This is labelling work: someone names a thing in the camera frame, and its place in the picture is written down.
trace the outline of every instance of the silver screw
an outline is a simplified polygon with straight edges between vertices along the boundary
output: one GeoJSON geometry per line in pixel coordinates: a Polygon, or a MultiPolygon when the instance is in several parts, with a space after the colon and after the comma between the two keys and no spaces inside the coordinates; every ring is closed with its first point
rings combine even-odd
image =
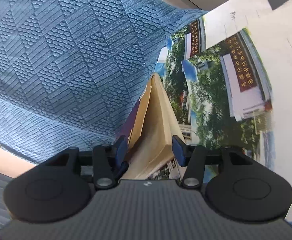
{"type": "Polygon", "coordinates": [[[107,187],[112,184],[112,180],[109,178],[100,178],[97,180],[97,184],[101,187],[107,187]]]}
{"type": "Polygon", "coordinates": [[[199,184],[198,179],[196,178],[187,178],[184,180],[184,184],[189,187],[197,186],[199,184]]]}

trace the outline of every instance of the blue patterned seat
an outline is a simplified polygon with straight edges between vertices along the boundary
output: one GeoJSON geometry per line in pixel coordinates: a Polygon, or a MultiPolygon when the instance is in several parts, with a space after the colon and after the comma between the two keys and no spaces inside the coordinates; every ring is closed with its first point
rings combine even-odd
{"type": "Polygon", "coordinates": [[[166,36],[203,14],[160,0],[0,0],[0,145],[39,163],[112,141],[166,36]]]}

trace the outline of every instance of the white logo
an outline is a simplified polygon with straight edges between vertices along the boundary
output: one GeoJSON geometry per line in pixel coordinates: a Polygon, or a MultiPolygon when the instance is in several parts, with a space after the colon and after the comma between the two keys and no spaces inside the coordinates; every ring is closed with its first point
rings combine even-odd
{"type": "Polygon", "coordinates": [[[145,185],[146,187],[148,187],[148,186],[151,185],[151,182],[150,182],[150,181],[147,181],[146,183],[144,183],[144,185],[145,185]]]}

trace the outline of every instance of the brown sign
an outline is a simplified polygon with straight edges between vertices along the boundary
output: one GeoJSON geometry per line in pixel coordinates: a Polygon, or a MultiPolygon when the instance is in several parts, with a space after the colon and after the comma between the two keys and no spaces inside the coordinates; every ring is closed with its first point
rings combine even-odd
{"type": "Polygon", "coordinates": [[[235,34],[225,40],[236,70],[240,92],[244,92],[250,88],[257,86],[252,66],[248,62],[248,57],[240,44],[238,34],[235,34]]]}
{"type": "Polygon", "coordinates": [[[191,33],[191,50],[190,56],[196,55],[200,52],[199,48],[199,28],[198,28],[198,21],[194,21],[190,24],[190,33],[191,33]]]}

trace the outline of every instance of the hexagon pattern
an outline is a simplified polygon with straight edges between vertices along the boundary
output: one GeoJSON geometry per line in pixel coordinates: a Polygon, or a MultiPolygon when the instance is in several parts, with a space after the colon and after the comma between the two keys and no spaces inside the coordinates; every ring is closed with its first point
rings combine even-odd
{"type": "Polygon", "coordinates": [[[0,145],[35,163],[111,142],[166,36],[200,17],[160,0],[0,0],[0,145]]]}

